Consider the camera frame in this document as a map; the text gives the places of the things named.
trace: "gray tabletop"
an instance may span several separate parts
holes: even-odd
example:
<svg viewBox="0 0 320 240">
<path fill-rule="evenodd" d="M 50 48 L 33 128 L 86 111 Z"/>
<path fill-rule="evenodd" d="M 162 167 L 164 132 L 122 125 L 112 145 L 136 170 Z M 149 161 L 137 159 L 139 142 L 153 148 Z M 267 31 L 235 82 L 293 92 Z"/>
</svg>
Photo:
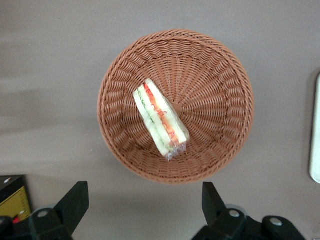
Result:
<svg viewBox="0 0 320 240">
<path fill-rule="evenodd" d="M 206 224 L 202 182 L 172 186 L 122 166 L 97 121 L 102 78 L 150 33 L 209 35 L 240 59 L 255 96 L 242 151 L 206 179 L 257 221 L 289 219 L 320 237 L 320 185 L 308 173 L 320 72 L 320 1 L 0 2 L 0 174 L 27 174 L 35 207 L 88 181 L 76 240 L 189 240 Z"/>
</svg>

